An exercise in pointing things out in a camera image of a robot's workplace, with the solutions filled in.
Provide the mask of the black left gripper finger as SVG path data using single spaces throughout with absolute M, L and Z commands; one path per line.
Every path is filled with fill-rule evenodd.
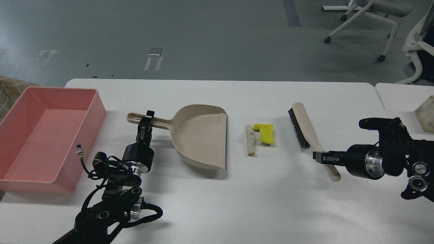
M 148 110 L 146 113 L 146 135 L 152 135 L 153 128 L 153 119 L 154 119 L 155 111 Z
M 136 141 L 140 143 L 150 142 L 150 118 L 143 116 L 138 124 Z

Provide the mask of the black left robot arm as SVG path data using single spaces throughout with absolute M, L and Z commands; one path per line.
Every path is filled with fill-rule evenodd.
M 89 179 L 102 180 L 85 199 L 75 218 L 74 228 L 56 244 L 110 244 L 122 229 L 155 221 L 163 210 L 144 201 L 142 175 L 150 171 L 154 151 L 150 147 L 154 111 L 139 116 L 135 143 L 126 147 L 121 159 L 96 153 L 88 170 L 81 145 L 77 155 Z

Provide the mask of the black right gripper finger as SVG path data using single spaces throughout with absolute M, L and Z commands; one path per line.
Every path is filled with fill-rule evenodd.
M 313 160 L 323 165 L 344 165 L 342 158 L 345 151 L 314 151 Z

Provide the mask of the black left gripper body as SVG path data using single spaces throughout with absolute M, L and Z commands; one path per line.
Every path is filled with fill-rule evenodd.
M 148 173 L 152 167 L 154 154 L 149 145 L 136 141 L 125 148 L 122 161 L 138 166 L 142 173 Z

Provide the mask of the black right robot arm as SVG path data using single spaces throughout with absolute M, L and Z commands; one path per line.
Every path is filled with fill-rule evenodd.
M 374 145 L 352 145 L 346 151 L 313 153 L 313 159 L 327 166 L 343 166 L 352 175 L 378 180 L 384 175 L 407 172 L 407 185 L 400 196 L 433 201 L 433 141 L 412 139 L 400 118 L 366 118 L 359 127 L 378 131 Z

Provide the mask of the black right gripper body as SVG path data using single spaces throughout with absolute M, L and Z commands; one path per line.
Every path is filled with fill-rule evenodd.
M 378 180 L 386 174 L 382 167 L 382 157 L 375 145 L 352 145 L 341 162 L 352 176 Z

